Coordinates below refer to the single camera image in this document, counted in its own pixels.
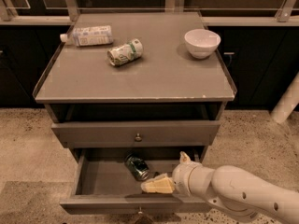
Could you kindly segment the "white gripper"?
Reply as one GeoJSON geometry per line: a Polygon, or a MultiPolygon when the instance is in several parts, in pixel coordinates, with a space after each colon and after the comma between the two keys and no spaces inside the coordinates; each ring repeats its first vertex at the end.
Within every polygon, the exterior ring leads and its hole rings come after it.
{"type": "Polygon", "coordinates": [[[180,152],[180,164],[173,170],[172,178],[168,174],[157,175],[141,184],[141,189],[147,193],[170,194],[176,189],[177,192],[186,196],[196,194],[191,191],[189,180],[195,168],[201,168],[200,162],[191,161],[190,157],[184,152],[180,152]]]}

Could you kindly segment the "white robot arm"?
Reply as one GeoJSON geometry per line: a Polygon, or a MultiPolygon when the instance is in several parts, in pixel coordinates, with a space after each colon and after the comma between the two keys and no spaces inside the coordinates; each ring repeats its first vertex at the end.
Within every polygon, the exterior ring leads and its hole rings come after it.
{"type": "Polygon", "coordinates": [[[299,224],[299,193],[268,183],[241,168],[224,165],[205,167],[180,153],[171,175],[161,174],[141,184],[147,193],[178,192],[202,199],[214,209],[240,222],[259,214],[282,224],[299,224]]]}

